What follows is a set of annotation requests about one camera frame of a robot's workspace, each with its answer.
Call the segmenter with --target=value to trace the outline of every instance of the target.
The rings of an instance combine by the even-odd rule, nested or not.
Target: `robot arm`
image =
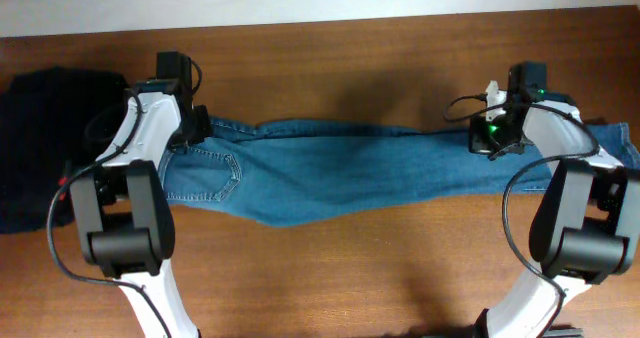
[[[124,151],[71,185],[74,214],[85,260],[105,277],[142,287],[172,337],[199,337],[187,315],[171,269],[175,230],[157,168],[167,146],[198,143],[210,135],[204,107],[192,106],[191,60],[177,52],[158,54],[155,79],[138,83],[127,114],[107,150],[121,147],[142,114]],[[131,212],[107,214],[103,207],[129,200]],[[138,292],[123,290],[147,337],[165,328]]]
[[[547,92],[544,65],[524,63],[514,67],[509,83],[509,92],[499,91],[495,82],[490,84],[488,107],[508,102],[535,103],[580,120],[569,97]],[[534,108],[495,111],[472,121],[471,152],[495,157],[497,152],[521,153],[524,145],[532,144],[543,157],[551,157],[593,148],[576,124],[556,113]],[[501,134],[490,137],[497,132]],[[533,221],[529,247],[533,265],[563,289],[563,304],[567,304],[609,274],[622,274],[631,265],[640,234],[635,219],[640,208],[635,202],[640,193],[640,174],[624,168],[602,147],[596,155],[554,161],[548,167],[553,178]],[[596,204],[609,217],[604,221],[586,217],[588,204]],[[555,287],[525,270],[508,295],[482,313],[474,326],[474,337],[542,336],[558,298]],[[575,337],[579,333],[549,334]]]

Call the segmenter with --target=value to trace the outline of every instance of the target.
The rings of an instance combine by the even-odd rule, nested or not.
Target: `jeans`
[[[170,204],[226,212],[278,227],[436,197],[501,193],[523,155],[489,161],[467,150],[467,131],[422,133],[403,127],[288,120],[258,127],[212,118],[213,137],[166,152],[159,176]],[[625,166],[640,155],[626,123],[592,126]],[[538,166],[514,193],[542,193],[550,172]]]

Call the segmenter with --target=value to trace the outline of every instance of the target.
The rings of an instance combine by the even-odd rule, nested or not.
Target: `wood grain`
[[[639,38],[636,7],[14,38],[0,40],[0,89],[54,64],[133,82],[153,74],[157,51],[178,49],[202,66],[196,99],[211,114],[431,130],[445,127],[447,101],[490,79],[504,85],[510,65],[531,59],[548,63],[550,87],[571,94],[583,118],[627,121],[639,144]],[[539,199],[512,202],[521,245]],[[497,196],[437,199],[290,229],[173,207],[174,271],[207,338],[437,331],[472,323],[522,271],[499,206]],[[74,270],[98,273],[83,263],[74,225],[56,235]],[[0,236],[0,251],[3,336],[142,336],[122,293],[55,270],[43,232]],[[637,266],[558,320],[590,337],[635,337],[638,322]]]

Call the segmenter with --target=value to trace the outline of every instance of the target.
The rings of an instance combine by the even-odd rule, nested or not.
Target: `dark fabric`
[[[123,102],[115,73],[52,68],[16,76],[0,95],[0,233],[44,226],[65,162],[85,165],[102,147],[83,144],[87,123]],[[73,220],[69,198],[57,224]]]

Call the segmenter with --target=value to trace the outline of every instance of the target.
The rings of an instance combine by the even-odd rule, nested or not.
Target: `black cable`
[[[193,64],[193,67],[196,69],[196,72],[198,72],[198,83],[196,83],[196,86],[193,87],[193,89],[191,89],[191,95],[194,95],[200,88],[200,83],[202,83],[202,69],[200,69],[200,66],[198,65],[198,63],[194,62],[193,60],[191,61],[191,64]]]
[[[442,111],[442,116],[444,117],[444,120],[447,122],[461,122],[464,121],[466,119],[471,118],[472,116],[466,116],[463,117],[464,119],[461,120],[452,120],[451,118],[449,118],[449,109],[451,107],[453,107],[454,105],[456,105],[456,103],[463,101],[463,100],[469,100],[469,99],[475,99],[475,100],[479,100],[481,102],[486,102],[487,101],[487,94],[483,93],[483,94],[477,94],[477,95],[472,95],[472,96],[462,96],[462,97],[458,97],[456,99],[454,99],[453,101],[451,101],[451,103],[449,103],[449,105],[447,105],[444,108],[444,111]]]
[[[79,178],[81,178],[82,176],[87,174],[88,172],[92,171],[93,169],[101,166],[105,162],[110,161],[111,159],[117,157],[122,152],[124,152],[125,148],[129,145],[129,143],[131,143],[131,141],[135,137],[135,134],[138,131],[138,127],[140,126],[140,122],[142,121],[142,113],[143,112],[142,112],[142,104],[140,102],[140,98],[138,97],[138,94],[135,93],[135,92],[131,92],[131,97],[134,98],[135,101],[136,101],[137,112],[136,112],[136,120],[133,123],[133,127],[131,128],[131,132],[127,136],[127,139],[125,139],[125,141],[123,142],[123,144],[121,146],[116,146],[116,150],[113,153],[111,153],[108,156],[106,156],[104,158],[101,158],[101,159],[91,163],[90,165],[80,169],[73,176],[71,176],[58,189],[58,191],[56,191],[56,194],[54,194],[53,199],[51,200],[51,205],[49,206],[49,212],[47,214],[47,225],[46,225],[47,241],[49,243],[49,251],[51,252],[51,256],[53,257],[53,261],[56,264],[56,266],[60,269],[60,271],[62,271],[62,273],[64,273],[64,275],[66,275],[67,277],[69,277],[69,278],[71,278],[73,280],[77,280],[77,281],[84,282],[84,283],[92,283],[92,284],[99,284],[99,285],[112,286],[112,287],[127,287],[127,288],[130,288],[130,289],[133,289],[134,291],[138,292],[138,294],[140,294],[142,296],[142,298],[144,298],[144,300],[149,305],[149,308],[151,308],[151,310],[153,311],[153,314],[155,314],[156,318],[160,322],[160,325],[162,325],[162,328],[164,329],[167,338],[171,338],[171,333],[169,332],[169,327],[167,327],[167,324],[165,323],[164,319],[162,318],[162,315],[160,315],[160,312],[158,311],[156,306],[153,304],[153,302],[151,301],[151,299],[149,298],[147,293],[145,293],[144,287],[139,287],[139,286],[137,286],[135,284],[128,283],[128,282],[121,282],[121,281],[108,280],[108,279],[98,279],[98,278],[85,277],[85,276],[81,276],[81,275],[78,275],[78,274],[75,274],[75,273],[71,272],[69,270],[69,268],[67,268],[67,266],[64,263],[62,263],[62,261],[60,260],[60,257],[58,255],[58,251],[56,250],[55,242],[54,242],[54,239],[53,239],[53,221],[54,221],[56,205],[58,204],[58,201],[60,200],[60,196],[62,194],[64,194],[64,193],[66,193],[69,190],[69,187],[71,186],[71,184],[73,182],[75,182],[76,180],[78,180]]]
[[[588,152],[573,153],[573,154],[559,154],[559,155],[555,155],[555,156],[549,156],[549,157],[542,158],[542,159],[533,161],[533,162],[525,165],[509,180],[509,182],[507,183],[507,186],[505,187],[504,194],[502,196],[502,226],[504,228],[504,233],[505,233],[505,236],[507,238],[507,243],[509,244],[509,248],[511,248],[511,250],[516,255],[516,257],[518,258],[520,263],[522,263],[522,265],[524,265],[525,268],[527,268],[527,270],[529,270],[531,273],[533,273],[538,278],[540,278],[540,279],[544,280],[545,282],[549,283],[556,290],[556,292],[558,293],[558,302],[557,302],[557,305],[556,305],[556,309],[553,312],[553,315],[551,316],[549,321],[547,322],[547,325],[544,327],[544,329],[541,331],[540,335],[538,336],[538,337],[542,337],[546,333],[546,331],[549,330],[549,328],[551,328],[551,326],[553,325],[553,322],[556,320],[556,318],[560,314],[560,311],[562,310],[562,306],[564,305],[564,300],[565,300],[567,295],[566,295],[566,293],[564,292],[564,290],[562,289],[562,287],[558,283],[556,283],[553,279],[545,276],[539,269],[534,267],[524,257],[522,252],[520,252],[520,249],[518,249],[518,246],[516,245],[516,243],[515,243],[515,241],[513,239],[513,235],[511,234],[511,227],[509,225],[509,214],[508,214],[509,196],[511,194],[513,186],[516,184],[518,179],[520,179],[523,175],[525,175],[531,169],[533,169],[533,168],[535,168],[535,167],[537,167],[539,165],[547,164],[547,163],[554,162],[554,161],[559,161],[561,159],[578,159],[578,158],[591,157],[593,155],[598,154],[598,152],[600,150],[600,144],[598,143],[598,140],[593,135],[593,133],[591,133],[589,128],[587,128],[587,126],[584,123],[582,123],[581,121],[579,121],[576,118],[574,118],[571,114],[565,113],[565,112],[563,112],[563,111],[561,111],[559,109],[552,108],[552,107],[545,106],[545,105],[541,105],[541,104],[509,102],[509,103],[503,103],[503,104],[495,105],[495,106],[492,106],[492,107],[487,107],[485,109],[479,110],[477,112],[474,112],[472,114],[466,115],[464,117],[450,118],[447,115],[447,112],[448,112],[449,108],[451,108],[456,102],[459,102],[459,101],[461,101],[463,99],[471,99],[471,98],[460,97],[460,98],[454,100],[453,102],[451,102],[445,108],[445,110],[443,112],[443,116],[444,116],[444,119],[447,122],[464,121],[464,120],[467,120],[467,119],[471,119],[473,117],[480,116],[481,114],[483,114],[485,112],[489,112],[491,110],[500,109],[500,108],[534,108],[534,109],[540,109],[540,110],[544,110],[544,111],[548,111],[548,112],[560,115],[562,118],[568,120],[569,122],[571,122],[572,124],[574,124],[578,128],[580,128],[580,130],[582,130],[589,137],[589,140],[591,141],[592,147],[591,147],[591,150],[589,150]]]
[[[494,141],[495,143],[497,143],[496,139],[493,138],[491,135],[489,135],[489,137],[491,138],[492,141]],[[489,160],[490,161],[494,161],[499,157],[502,157],[503,155],[505,155],[511,148],[513,147],[517,147],[520,145],[520,142],[513,142],[511,144],[507,144],[506,146],[500,148],[499,151],[493,153],[492,155],[489,156]]]

